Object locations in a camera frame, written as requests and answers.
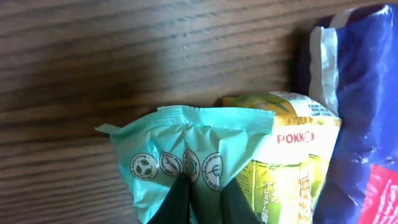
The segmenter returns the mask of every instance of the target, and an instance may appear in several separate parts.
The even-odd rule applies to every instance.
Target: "white circular icon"
[[[220,177],[223,174],[223,160],[218,152],[210,154],[202,165],[202,176],[207,186],[219,190]]]
[[[162,152],[159,162],[160,168],[167,175],[178,175],[184,172],[181,160],[173,154]]]
[[[197,155],[191,150],[187,149],[183,155],[184,166],[187,168],[189,174],[191,175],[191,181],[195,183],[200,174],[200,164]]]
[[[157,166],[158,163],[153,156],[140,153],[131,159],[131,174],[139,180],[152,180],[157,174]]]

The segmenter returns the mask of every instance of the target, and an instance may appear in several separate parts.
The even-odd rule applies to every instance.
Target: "plastic wrapper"
[[[111,135],[134,208],[147,223],[177,176],[192,181],[190,203],[196,220],[221,223],[220,190],[258,153],[272,131],[274,112],[244,108],[161,108]]]
[[[328,16],[303,44],[297,91],[343,120],[315,223],[398,223],[397,13]]]
[[[341,120],[307,96],[270,92],[223,99],[223,106],[275,111],[272,136],[237,176],[266,223],[311,223]]]

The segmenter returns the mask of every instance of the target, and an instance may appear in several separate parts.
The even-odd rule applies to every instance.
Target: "red label on blue package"
[[[398,223],[398,173],[372,165],[359,224]]]

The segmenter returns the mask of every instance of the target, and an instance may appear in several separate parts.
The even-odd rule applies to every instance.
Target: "teal packet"
[[[273,122],[273,111],[171,106],[123,128],[104,124],[96,130],[110,134],[143,224],[180,173],[191,177],[197,222],[220,224],[220,191],[256,156]]]

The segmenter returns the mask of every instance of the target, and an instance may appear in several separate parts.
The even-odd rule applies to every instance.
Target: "wood grain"
[[[0,223],[138,223],[108,137],[289,90],[297,27],[367,0],[0,0]]]

